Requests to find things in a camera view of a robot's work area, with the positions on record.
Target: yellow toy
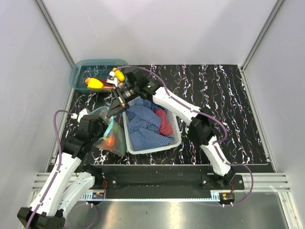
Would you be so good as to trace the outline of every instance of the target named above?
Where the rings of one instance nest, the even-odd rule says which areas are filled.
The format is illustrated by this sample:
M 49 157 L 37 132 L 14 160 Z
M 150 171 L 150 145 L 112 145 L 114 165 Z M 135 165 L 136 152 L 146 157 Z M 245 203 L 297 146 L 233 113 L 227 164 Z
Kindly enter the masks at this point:
M 115 71 L 115 70 L 116 70 L 116 68 L 113 68 L 113 71 L 114 71 L 114 73 L 115 73 L 115 77 L 116 77 L 120 82 L 124 82 L 124 80 L 125 80 L 124 74 L 123 74 L 120 70 L 117 70 L 117 71 Z
M 88 77 L 85 82 L 89 89 L 102 89 L 104 87 L 104 84 L 95 78 Z

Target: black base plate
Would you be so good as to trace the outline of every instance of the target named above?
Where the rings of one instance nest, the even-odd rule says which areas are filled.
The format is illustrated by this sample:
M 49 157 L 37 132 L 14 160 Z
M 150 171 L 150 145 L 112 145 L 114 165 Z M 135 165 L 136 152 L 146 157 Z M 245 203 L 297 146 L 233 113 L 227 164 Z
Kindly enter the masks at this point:
M 215 175 L 201 174 L 201 181 L 204 190 L 244 190 L 242 175 L 235 175 L 229 185 L 216 178 Z

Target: teal plastic tub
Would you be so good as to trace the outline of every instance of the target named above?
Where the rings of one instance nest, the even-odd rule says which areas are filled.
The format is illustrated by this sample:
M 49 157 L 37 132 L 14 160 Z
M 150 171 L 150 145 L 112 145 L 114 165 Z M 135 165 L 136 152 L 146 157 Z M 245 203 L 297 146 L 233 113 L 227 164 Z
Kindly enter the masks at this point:
M 85 80 L 93 77 L 99 80 L 107 79 L 114 67 L 127 65 L 127 62 L 119 59 L 85 60 L 74 65 L 70 75 L 70 85 L 75 90 L 83 93 L 110 92 L 111 88 L 89 89 Z

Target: white panel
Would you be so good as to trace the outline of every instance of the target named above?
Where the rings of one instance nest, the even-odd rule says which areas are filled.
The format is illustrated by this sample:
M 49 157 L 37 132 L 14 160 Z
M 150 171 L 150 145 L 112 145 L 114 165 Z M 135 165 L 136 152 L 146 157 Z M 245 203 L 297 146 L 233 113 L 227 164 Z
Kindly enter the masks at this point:
M 1 0 L 0 31 L 0 225 L 17 229 L 49 157 L 70 68 L 33 0 Z
M 242 64 L 276 0 L 44 0 L 75 62 Z
M 246 69 L 279 172 L 305 223 L 305 1 L 286 1 Z

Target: metal floor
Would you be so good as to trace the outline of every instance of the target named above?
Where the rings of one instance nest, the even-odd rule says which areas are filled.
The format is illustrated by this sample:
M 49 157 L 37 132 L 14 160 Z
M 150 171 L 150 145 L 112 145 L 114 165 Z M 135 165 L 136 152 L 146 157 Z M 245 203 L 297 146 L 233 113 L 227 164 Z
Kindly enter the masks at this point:
M 237 193 L 238 198 L 245 194 Z M 74 207 L 67 217 L 69 229 L 83 229 L 92 222 L 94 209 Z M 253 193 L 239 206 L 222 208 L 194 202 L 103 202 L 92 229 L 287 229 L 276 193 Z

